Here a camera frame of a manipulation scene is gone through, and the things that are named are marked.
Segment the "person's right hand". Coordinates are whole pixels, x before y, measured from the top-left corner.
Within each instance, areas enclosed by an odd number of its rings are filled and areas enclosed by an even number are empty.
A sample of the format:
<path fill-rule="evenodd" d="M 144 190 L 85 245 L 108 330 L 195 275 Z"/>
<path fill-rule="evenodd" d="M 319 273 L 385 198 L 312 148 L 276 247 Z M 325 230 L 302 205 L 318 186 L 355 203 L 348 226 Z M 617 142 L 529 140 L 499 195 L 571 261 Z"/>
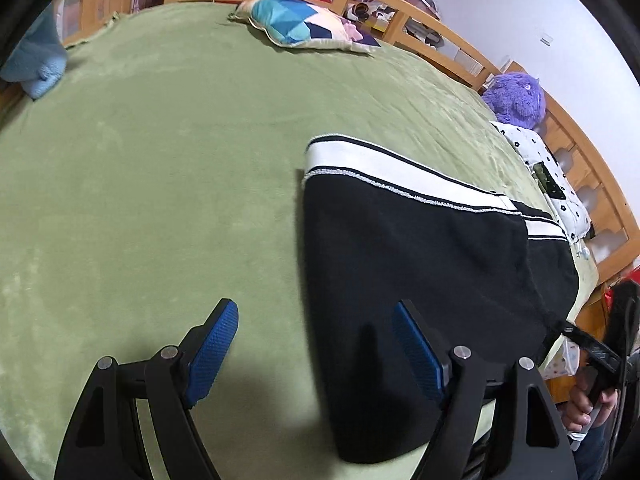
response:
<path fill-rule="evenodd" d="M 589 373 L 580 370 L 576 375 L 575 385 L 570 389 L 568 401 L 561 408 L 561 419 L 564 427 L 569 432 L 581 432 L 585 426 L 598 428 L 606 423 L 615 411 L 618 403 L 618 391 L 616 389 L 604 390 L 600 395 L 600 412 L 593 416 L 593 404 L 588 398 Z"/>

